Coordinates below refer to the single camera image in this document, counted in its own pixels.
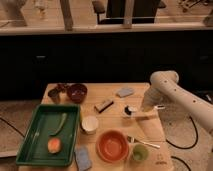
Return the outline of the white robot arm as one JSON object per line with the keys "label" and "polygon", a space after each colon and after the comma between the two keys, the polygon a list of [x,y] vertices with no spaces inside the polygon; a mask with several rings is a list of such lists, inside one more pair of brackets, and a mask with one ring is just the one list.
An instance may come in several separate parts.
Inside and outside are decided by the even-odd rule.
{"label": "white robot arm", "polygon": [[187,110],[192,117],[213,137],[213,105],[186,91],[178,85],[176,71],[156,71],[150,76],[150,87],[144,93],[142,111],[151,111],[167,96]]}

